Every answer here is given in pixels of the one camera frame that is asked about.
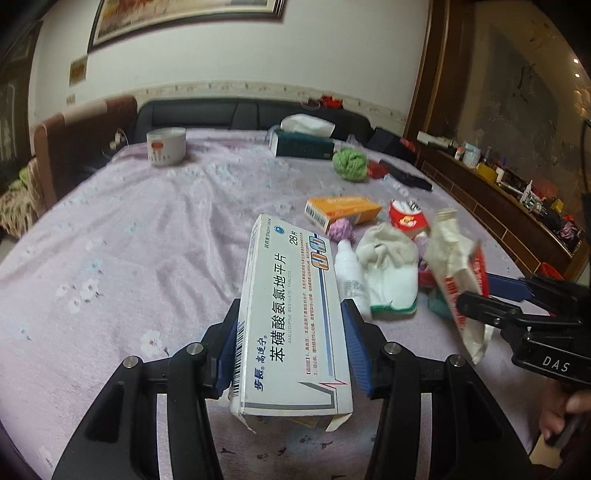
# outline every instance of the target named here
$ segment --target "human hand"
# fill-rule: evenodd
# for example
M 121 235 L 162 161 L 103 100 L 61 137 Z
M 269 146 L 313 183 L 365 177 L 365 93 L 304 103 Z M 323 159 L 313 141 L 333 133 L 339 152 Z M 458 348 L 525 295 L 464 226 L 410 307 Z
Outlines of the human hand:
M 540 431 L 546 440 L 564 429 L 564 416 L 591 411 L 591 390 L 574 394 L 566 392 L 562 384 L 548 379 L 542 393 Z
M 566 413 L 585 413 L 591 411 L 591 390 L 573 393 L 566 403 Z
M 542 391 L 540 412 L 540 431 L 546 440 L 564 429 L 564 416 L 568 400 L 569 394 L 563 390 L 560 382 L 548 379 Z

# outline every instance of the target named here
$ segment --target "purple ball of yarn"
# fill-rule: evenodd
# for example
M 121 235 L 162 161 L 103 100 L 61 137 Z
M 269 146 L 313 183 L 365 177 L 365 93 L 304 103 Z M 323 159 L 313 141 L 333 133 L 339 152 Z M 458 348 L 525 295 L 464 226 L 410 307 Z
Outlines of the purple ball of yarn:
M 353 233 L 353 225 L 348 218 L 339 218 L 329 227 L 329 238 L 335 242 L 341 240 L 350 240 L 355 242 L 355 234 Z

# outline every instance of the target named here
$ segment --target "yellow box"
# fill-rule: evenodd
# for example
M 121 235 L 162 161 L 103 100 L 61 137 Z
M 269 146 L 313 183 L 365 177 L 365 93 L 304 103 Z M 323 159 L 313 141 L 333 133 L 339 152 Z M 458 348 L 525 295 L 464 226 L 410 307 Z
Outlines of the yellow box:
M 562 203 L 562 200 L 556 199 L 550 208 L 560 215 L 564 208 L 564 203 Z
M 364 197 L 317 197 L 306 203 L 306 216 L 326 233 L 339 218 L 358 225 L 375 219 L 381 209 L 381 205 Z
M 478 175 L 480 175 L 483 179 L 491 183 L 496 182 L 496 170 L 493 170 L 487 165 L 484 165 L 484 163 L 479 163 L 476 167 L 476 171 L 478 172 Z

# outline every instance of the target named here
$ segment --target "white tissue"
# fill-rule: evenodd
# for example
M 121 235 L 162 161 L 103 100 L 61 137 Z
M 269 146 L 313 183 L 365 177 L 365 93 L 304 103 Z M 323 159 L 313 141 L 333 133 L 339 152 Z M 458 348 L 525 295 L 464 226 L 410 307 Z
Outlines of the white tissue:
M 298 113 L 283 119 L 281 129 L 284 132 L 297 132 L 300 134 L 314 135 L 315 137 L 330 138 L 335 130 L 335 124 L 316 118 L 315 116 Z

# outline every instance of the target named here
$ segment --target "tissue box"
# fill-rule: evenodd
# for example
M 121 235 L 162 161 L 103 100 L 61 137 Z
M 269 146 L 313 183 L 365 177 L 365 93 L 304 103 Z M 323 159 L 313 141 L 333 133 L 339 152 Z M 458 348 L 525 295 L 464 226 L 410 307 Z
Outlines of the tissue box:
M 335 153 L 335 144 L 327 138 L 283 130 L 271 134 L 269 147 L 276 157 L 330 160 Z

